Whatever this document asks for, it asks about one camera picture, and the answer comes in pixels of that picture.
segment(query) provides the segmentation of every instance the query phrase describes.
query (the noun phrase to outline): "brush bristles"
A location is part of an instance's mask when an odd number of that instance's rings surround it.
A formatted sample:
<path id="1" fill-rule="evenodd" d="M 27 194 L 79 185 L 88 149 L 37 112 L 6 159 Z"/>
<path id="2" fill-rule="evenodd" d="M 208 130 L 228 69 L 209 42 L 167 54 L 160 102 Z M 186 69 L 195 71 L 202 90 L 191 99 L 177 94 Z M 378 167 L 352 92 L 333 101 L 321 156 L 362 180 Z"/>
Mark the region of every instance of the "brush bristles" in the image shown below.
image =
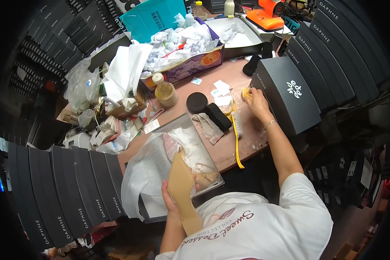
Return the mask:
<path id="1" fill-rule="evenodd" d="M 241 124 L 241 117 L 238 111 L 234 111 L 232 115 L 234 117 L 235 130 L 237 131 L 238 138 L 240 139 L 243 136 L 243 126 Z"/>

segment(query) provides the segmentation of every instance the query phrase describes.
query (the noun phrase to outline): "woman's hand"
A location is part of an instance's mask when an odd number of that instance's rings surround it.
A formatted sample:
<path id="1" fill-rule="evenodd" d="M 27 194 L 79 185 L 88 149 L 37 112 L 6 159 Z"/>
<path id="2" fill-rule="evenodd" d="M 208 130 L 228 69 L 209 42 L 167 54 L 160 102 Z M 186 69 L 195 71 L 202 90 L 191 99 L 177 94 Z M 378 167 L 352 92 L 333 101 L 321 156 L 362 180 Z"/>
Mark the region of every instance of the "woman's hand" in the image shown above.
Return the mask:
<path id="1" fill-rule="evenodd" d="M 195 189 L 197 191 L 199 190 L 199 184 L 195 185 Z M 163 197 L 163 200 L 165 201 L 165 204 L 166 204 L 167 216 L 177 218 L 180 220 L 179 209 L 176 206 L 176 204 L 173 202 L 171 195 L 169 195 L 169 192 L 167 191 L 167 181 L 166 180 L 164 180 L 162 182 L 162 197 Z"/>
<path id="2" fill-rule="evenodd" d="M 274 120 L 275 117 L 271 114 L 269 110 L 269 103 L 263 96 L 261 89 L 251 88 L 250 92 L 253 96 L 251 100 L 248 96 L 244 97 L 244 101 L 247 103 L 251 112 L 263 123 L 267 124 L 271 120 Z"/>

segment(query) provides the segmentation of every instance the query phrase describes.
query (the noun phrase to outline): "plastic bottle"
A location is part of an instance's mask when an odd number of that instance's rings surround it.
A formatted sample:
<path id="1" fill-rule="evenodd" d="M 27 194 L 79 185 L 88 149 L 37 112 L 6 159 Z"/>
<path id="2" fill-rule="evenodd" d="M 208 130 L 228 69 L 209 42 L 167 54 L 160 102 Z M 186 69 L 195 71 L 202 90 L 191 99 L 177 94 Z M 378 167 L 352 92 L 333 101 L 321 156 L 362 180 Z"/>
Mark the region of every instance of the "plastic bottle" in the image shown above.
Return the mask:
<path id="1" fill-rule="evenodd" d="M 164 80 L 161 73 L 152 76 L 153 82 L 157 85 L 155 96 L 164 107 L 173 107 L 179 100 L 175 87 Z"/>
<path id="2" fill-rule="evenodd" d="M 234 0 L 225 0 L 224 3 L 224 16 L 234 15 Z"/>
<path id="3" fill-rule="evenodd" d="M 202 20 L 206 20 L 208 14 L 205 13 L 202 9 L 202 1 L 196 1 L 195 6 L 195 10 L 192 10 L 194 17 L 199 17 Z"/>

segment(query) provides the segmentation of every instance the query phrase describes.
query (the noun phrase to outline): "wooden table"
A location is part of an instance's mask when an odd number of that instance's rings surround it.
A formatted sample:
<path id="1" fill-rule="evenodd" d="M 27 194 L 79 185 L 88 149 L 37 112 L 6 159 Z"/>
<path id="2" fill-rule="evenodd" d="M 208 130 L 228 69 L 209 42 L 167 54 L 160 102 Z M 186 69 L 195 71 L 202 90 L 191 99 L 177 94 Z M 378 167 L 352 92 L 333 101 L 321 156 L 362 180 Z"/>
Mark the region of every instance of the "wooden table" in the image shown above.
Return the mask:
<path id="1" fill-rule="evenodd" d="M 237 110 L 242 119 L 244 135 L 239 139 L 240 160 L 244 161 L 264 149 L 268 143 L 266 133 L 262 130 L 263 125 L 250 112 L 247 104 L 241 98 L 241 89 L 248 87 L 251 81 L 251 78 L 242 72 L 242 68 L 246 63 L 247 62 L 243 58 L 238 59 L 235 62 L 227 60 L 224 61 L 221 66 L 198 73 L 194 76 L 202 79 L 199 86 L 190 82 L 193 76 L 174 84 L 179 95 L 179 101 L 174 107 L 167 109 L 158 117 L 160 126 L 163 126 L 187 112 L 186 99 L 193 92 L 203 93 L 208 98 L 208 102 L 213 103 L 214 98 L 211 95 L 211 91 L 215 89 L 213 83 L 222 80 L 230 85 L 231 94 L 234 97 Z M 149 105 L 146 110 L 147 116 L 149 116 L 150 111 L 152 111 L 152 108 Z M 237 164 L 235 159 L 235 135 L 232 127 L 225 132 L 225 135 L 215 145 L 212 145 L 202 133 L 201 124 L 195 121 L 192 122 L 197 128 L 205 147 L 221 173 Z M 140 136 L 136 136 L 133 141 L 130 142 L 128 148 L 118 155 L 123 174 L 125 172 L 125 163 L 139 151 L 140 147 L 146 142 L 150 134 L 151 133 L 146 135 L 142 133 Z"/>

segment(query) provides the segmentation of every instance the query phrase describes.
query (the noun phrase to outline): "purple printed box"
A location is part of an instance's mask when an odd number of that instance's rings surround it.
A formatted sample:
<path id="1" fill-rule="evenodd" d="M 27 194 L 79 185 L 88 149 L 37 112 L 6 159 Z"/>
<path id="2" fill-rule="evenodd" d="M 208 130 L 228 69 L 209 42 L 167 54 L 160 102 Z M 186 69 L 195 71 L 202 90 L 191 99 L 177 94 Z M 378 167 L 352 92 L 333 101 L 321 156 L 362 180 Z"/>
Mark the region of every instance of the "purple printed box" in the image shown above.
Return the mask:
<path id="1" fill-rule="evenodd" d="M 196 17 L 196 20 L 200 24 L 205 24 L 204 21 L 198 17 Z M 211 38 L 213 40 L 219 39 L 219 36 L 209 26 L 208 28 L 210 29 Z M 183 63 L 177 64 L 165 71 L 161 71 L 161 73 L 163 74 L 165 80 L 173 84 L 198 72 L 221 65 L 223 60 L 224 44 L 219 41 L 217 47 L 212 51 L 195 55 Z M 156 84 L 152 81 L 152 76 L 148 76 L 147 78 L 140 80 L 151 91 L 153 91 L 154 87 L 156 87 Z"/>

